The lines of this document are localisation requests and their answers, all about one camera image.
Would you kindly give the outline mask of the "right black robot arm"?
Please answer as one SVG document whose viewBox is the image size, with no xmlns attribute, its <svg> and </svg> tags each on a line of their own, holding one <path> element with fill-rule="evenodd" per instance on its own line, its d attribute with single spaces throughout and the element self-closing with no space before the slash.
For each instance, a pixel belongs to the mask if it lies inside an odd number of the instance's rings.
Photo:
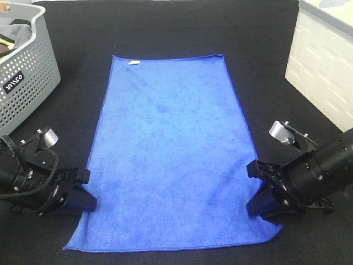
<svg viewBox="0 0 353 265">
<path fill-rule="evenodd" d="M 335 209 L 328 196 L 352 184 L 352 130 L 282 165 L 254 160 L 247 172 L 264 182 L 247 203 L 249 216 L 330 214 Z"/>
</svg>

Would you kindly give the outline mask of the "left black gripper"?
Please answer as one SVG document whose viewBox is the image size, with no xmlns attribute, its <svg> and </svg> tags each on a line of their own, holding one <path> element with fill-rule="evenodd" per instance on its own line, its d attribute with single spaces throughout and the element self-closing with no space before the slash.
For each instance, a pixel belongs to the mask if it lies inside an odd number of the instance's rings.
<svg viewBox="0 0 353 265">
<path fill-rule="evenodd" d="M 90 170 L 59 168 L 51 148 L 40 146 L 38 134 L 16 144 L 8 138 L 8 203 L 11 211 L 37 216 L 65 211 L 94 212 L 97 199 L 81 185 L 88 184 Z"/>
</svg>

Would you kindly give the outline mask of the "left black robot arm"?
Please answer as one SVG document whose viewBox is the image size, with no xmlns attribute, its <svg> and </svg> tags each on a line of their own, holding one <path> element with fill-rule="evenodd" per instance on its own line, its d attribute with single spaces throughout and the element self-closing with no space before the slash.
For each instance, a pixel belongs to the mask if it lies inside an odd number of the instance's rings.
<svg viewBox="0 0 353 265">
<path fill-rule="evenodd" d="M 1 200 L 11 204 L 11 211 L 44 216 L 96 210 L 97 199 L 83 187 L 90 171 L 60 169 L 51 149 L 57 141 L 52 130 L 39 130 L 20 144 L 1 137 Z"/>
</svg>

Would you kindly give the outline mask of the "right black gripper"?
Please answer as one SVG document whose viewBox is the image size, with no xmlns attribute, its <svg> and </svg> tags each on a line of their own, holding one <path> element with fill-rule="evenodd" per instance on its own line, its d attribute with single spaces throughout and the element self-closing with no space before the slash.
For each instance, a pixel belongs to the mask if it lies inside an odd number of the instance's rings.
<svg viewBox="0 0 353 265">
<path fill-rule="evenodd" d="M 249 178 L 268 179 L 276 177 L 279 166 L 272 163 L 251 161 L 247 165 Z M 291 193 L 293 200 L 285 199 L 288 206 L 272 210 L 273 198 L 268 184 L 263 183 L 257 193 L 247 203 L 249 216 L 266 213 L 266 218 L 275 216 L 302 216 L 309 210 L 320 210 L 324 215 L 335 211 L 333 202 L 328 199 L 327 182 L 324 172 L 315 159 L 314 152 L 305 153 L 282 168 L 285 186 Z"/>
</svg>

